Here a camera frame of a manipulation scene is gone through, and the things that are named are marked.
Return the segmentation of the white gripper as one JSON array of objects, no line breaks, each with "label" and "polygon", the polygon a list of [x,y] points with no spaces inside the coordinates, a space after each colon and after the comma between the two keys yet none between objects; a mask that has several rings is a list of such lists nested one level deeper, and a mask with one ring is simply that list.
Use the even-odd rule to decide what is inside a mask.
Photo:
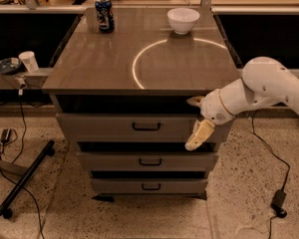
[{"label": "white gripper", "polygon": [[193,107],[200,107],[200,113],[203,120],[196,120],[193,126],[192,134],[185,144],[189,151],[196,150],[213,134],[216,124],[225,124],[234,119],[224,106],[220,89],[204,96],[195,96],[186,100]]}]

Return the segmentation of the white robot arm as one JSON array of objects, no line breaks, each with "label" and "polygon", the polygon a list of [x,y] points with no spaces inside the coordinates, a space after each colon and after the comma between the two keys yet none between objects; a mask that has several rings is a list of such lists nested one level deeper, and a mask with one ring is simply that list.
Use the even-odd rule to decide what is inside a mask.
[{"label": "white robot arm", "polygon": [[203,117],[195,122],[185,144],[192,151],[209,139],[217,125],[233,120],[242,112],[282,103],[299,116],[299,78],[278,61],[257,57],[244,66],[238,80],[187,102],[200,108]]}]

